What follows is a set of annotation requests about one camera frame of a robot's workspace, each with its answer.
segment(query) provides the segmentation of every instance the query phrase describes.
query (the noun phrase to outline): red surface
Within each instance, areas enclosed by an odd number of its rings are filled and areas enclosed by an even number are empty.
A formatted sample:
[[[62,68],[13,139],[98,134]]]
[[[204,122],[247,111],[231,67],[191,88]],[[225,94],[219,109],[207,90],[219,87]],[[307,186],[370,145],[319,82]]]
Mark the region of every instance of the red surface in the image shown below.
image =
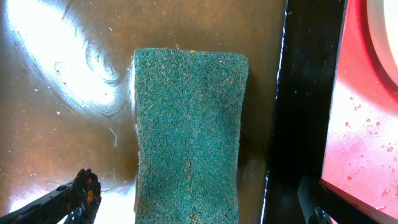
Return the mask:
[[[371,41],[366,1],[349,0],[323,179],[398,218],[398,87]]]

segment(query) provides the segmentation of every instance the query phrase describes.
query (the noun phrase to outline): green sponge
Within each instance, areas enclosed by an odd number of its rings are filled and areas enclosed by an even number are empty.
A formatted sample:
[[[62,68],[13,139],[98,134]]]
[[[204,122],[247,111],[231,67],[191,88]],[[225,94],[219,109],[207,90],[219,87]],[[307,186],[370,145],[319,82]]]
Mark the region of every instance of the green sponge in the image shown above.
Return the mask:
[[[136,223],[237,223],[248,60],[232,53],[134,52]]]

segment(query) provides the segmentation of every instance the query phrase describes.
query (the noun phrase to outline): green scouring pad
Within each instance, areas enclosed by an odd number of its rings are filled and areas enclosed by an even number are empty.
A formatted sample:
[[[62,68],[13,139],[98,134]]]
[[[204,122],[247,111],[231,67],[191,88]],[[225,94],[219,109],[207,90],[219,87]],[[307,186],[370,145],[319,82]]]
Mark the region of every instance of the green scouring pad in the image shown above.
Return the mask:
[[[136,223],[237,223],[247,58],[137,49],[133,66],[140,147]]]

